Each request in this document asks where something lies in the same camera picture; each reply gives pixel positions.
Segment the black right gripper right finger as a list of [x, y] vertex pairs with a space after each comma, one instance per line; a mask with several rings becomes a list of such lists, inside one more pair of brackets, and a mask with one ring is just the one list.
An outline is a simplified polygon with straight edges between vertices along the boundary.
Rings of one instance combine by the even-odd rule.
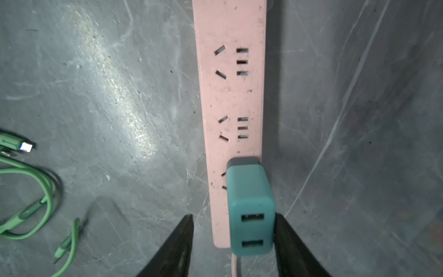
[[282, 214], [276, 214], [274, 233], [280, 277], [331, 277]]

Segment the teal USB charger plug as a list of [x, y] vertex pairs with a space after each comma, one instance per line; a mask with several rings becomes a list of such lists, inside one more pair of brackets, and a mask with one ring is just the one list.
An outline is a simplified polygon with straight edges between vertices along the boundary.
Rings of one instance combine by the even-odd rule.
[[265, 170], [256, 157], [227, 163], [230, 246], [239, 257], [265, 255], [272, 250], [276, 204]]

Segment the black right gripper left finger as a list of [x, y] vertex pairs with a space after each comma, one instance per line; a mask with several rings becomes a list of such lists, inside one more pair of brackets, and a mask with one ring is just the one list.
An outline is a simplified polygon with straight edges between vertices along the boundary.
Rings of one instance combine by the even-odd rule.
[[193, 234], [193, 216], [187, 214], [137, 277], [187, 277]]

